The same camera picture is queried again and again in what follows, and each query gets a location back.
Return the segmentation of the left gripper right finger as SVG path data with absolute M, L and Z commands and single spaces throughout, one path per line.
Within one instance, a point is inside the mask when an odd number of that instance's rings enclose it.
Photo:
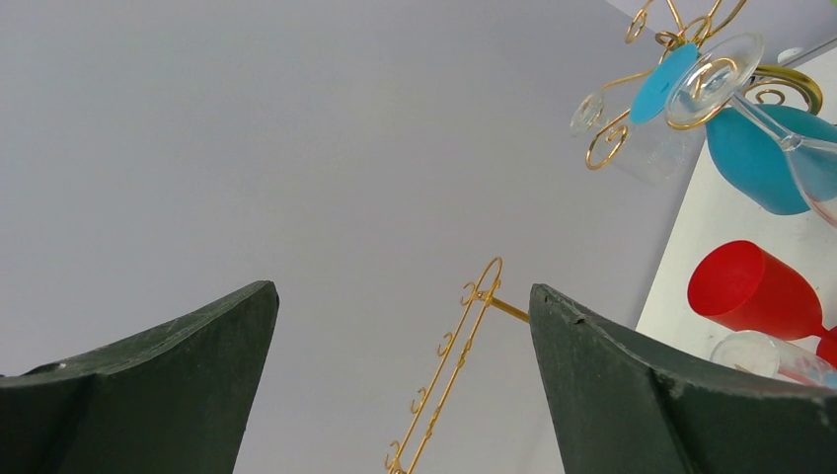
M 530 334 L 568 473 L 832 473 L 836 393 L 730 369 L 542 283 Z

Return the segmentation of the clear patterned wine glass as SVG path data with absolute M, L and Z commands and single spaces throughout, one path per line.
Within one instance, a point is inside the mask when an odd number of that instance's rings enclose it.
M 702 146 L 702 130 L 677 131 L 661 115 L 634 123 L 606 104 L 602 91 L 589 94 L 574 112 L 571 135 L 588 142 L 584 163 L 590 171 L 616 168 L 648 185 L 659 185 L 678 174 Z

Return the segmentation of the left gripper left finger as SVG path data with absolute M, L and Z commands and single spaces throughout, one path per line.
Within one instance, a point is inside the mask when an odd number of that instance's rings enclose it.
M 5 473 L 230 473 L 279 296 L 250 283 L 187 315 L 1 380 Z

